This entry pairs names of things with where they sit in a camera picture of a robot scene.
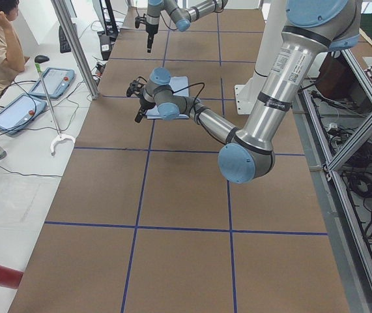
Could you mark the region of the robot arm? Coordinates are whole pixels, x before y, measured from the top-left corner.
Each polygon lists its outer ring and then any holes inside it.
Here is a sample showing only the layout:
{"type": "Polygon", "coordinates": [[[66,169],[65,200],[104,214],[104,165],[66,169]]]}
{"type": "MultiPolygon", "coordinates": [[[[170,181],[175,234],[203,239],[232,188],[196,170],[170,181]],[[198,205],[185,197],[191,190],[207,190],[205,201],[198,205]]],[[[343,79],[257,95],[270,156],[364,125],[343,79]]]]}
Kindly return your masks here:
{"type": "Polygon", "coordinates": [[[156,108],[166,121],[187,115],[223,147],[218,154],[222,175],[232,183],[247,183],[274,166],[272,145],[278,127],[316,56],[349,49],[358,42],[359,1],[286,1],[280,12],[281,47],[273,53],[270,72],[242,128],[202,105],[198,97],[178,96],[171,74],[155,68],[148,79],[131,82],[126,94],[139,98],[136,122],[156,108]]]}
{"type": "Polygon", "coordinates": [[[227,0],[203,1],[190,8],[180,8],[176,1],[159,0],[148,1],[147,12],[142,17],[147,37],[147,52],[152,51],[154,36],[158,33],[160,16],[162,11],[166,11],[176,28],[184,32],[190,28],[192,22],[211,13],[220,13],[226,6],[227,0]]]}

